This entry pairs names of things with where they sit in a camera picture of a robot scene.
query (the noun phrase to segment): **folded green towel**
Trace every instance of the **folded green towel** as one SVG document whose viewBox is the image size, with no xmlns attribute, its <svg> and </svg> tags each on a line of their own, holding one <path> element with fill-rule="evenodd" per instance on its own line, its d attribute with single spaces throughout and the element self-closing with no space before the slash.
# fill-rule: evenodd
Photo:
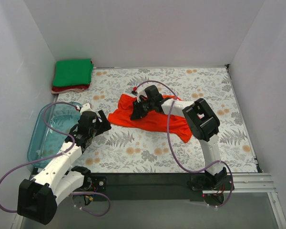
<svg viewBox="0 0 286 229">
<path fill-rule="evenodd" d="M 53 86 L 90 84 L 92 69 L 90 59 L 57 61 Z"/>
</svg>

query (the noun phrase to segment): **fabric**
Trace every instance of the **fabric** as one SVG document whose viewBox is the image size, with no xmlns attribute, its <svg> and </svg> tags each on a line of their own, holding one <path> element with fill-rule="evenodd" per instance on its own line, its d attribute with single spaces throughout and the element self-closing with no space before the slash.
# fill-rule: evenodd
<svg viewBox="0 0 286 229">
<path fill-rule="evenodd" d="M 68 86 L 68 87 L 52 87 L 52 94 L 61 94 L 66 92 L 83 92 L 84 90 L 88 89 L 90 84 L 83 84 L 77 86 Z"/>
<path fill-rule="evenodd" d="M 130 120 L 133 113 L 133 102 L 136 97 L 122 94 L 118 103 L 118 109 L 109 114 L 108 121 L 111 124 L 121 125 L 124 127 L 136 127 L 147 131 L 166 132 L 167 115 L 157 113 L 156 111 L 148 112 L 148 115 L 140 120 Z M 184 142 L 188 142 L 192 133 L 185 118 L 171 115 L 170 133 L 177 134 Z"/>
<path fill-rule="evenodd" d="M 218 146 L 221 159 L 233 173 L 257 172 L 255 154 L 226 68 L 96 69 L 90 88 L 81 93 L 59 94 L 57 101 L 90 102 L 93 111 L 103 110 L 108 117 L 117 109 L 122 94 L 131 95 L 133 87 L 146 80 L 163 82 L 184 101 L 204 98 L 220 120 Z M 156 85 L 161 94 L 171 94 L 157 83 L 147 83 L 142 89 L 150 85 Z M 171 142 L 185 168 L 199 170 L 204 167 L 201 146 L 195 137 L 185 144 L 179 136 L 172 134 Z M 119 125 L 112 125 L 110 131 L 93 138 L 73 165 L 86 167 L 94 173 L 184 172 L 170 152 L 165 132 Z"/>
<path fill-rule="evenodd" d="M 90 84 L 92 69 L 90 59 L 57 61 L 53 86 Z"/>
</svg>

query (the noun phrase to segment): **folded red cloth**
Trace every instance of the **folded red cloth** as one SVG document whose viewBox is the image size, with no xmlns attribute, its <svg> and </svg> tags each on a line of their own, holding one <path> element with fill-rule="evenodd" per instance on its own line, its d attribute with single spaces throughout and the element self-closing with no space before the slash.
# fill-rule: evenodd
<svg viewBox="0 0 286 229">
<path fill-rule="evenodd" d="M 88 89 L 90 84 L 82 84 L 76 86 L 66 86 L 66 87 L 52 87 L 52 94 L 61 94 L 66 92 L 82 92 Z"/>
<path fill-rule="evenodd" d="M 130 120 L 133 113 L 133 101 L 136 97 L 122 94 L 118 103 L 118 109 L 109 114 L 108 121 L 115 125 L 124 127 L 137 127 L 148 131 L 166 132 L 167 115 L 150 111 L 148 115 L 139 120 Z M 192 132 L 185 118 L 171 115 L 170 117 L 170 133 L 177 134 L 184 142 L 188 142 L 192 137 Z"/>
</svg>

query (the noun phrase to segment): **leaf pattern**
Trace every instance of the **leaf pattern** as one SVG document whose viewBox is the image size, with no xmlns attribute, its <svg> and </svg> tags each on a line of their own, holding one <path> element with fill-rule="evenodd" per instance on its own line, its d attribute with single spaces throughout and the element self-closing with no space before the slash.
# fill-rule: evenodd
<svg viewBox="0 0 286 229">
<path fill-rule="evenodd" d="M 131 94 L 133 87 L 146 80 L 157 80 L 171 87 L 182 100 L 204 98 L 220 120 L 219 149 L 222 160 L 232 172 L 256 172 L 254 157 L 244 123 L 238 109 L 230 78 L 225 68 L 200 69 L 94 69 L 91 86 L 82 93 L 60 94 L 58 101 L 90 102 L 94 111 L 103 110 L 108 116 L 117 109 L 122 93 Z M 171 94 L 165 87 L 156 85 L 162 94 Z M 55 123 L 64 126 L 68 111 L 61 113 Z M 199 170 L 204 167 L 201 146 L 194 137 L 188 143 L 171 134 L 177 158 L 184 167 Z M 95 137 L 92 144 L 74 165 L 84 166 L 95 173 L 170 173 L 183 172 L 171 155 L 166 133 L 149 132 L 138 128 L 112 125 L 112 129 Z"/>
</svg>

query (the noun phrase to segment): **teal plastic container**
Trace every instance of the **teal plastic container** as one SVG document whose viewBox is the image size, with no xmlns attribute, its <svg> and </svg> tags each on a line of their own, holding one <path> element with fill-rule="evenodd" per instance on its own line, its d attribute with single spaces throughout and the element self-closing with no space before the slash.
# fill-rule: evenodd
<svg viewBox="0 0 286 229">
<path fill-rule="evenodd" d="M 79 103 L 70 103 L 81 107 Z M 28 150 L 28 161 L 57 154 L 66 138 L 65 135 L 50 130 L 44 123 L 42 115 L 48 105 L 44 106 L 38 114 Z M 70 129 L 78 123 L 80 113 L 73 106 L 56 104 L 47 110 L 45 117 L 51 127 L 69 133 Z M 49 162 L 50 160 L 45 160 L 35 163 L 33 166 L 45 168 Z"/>
</svg>

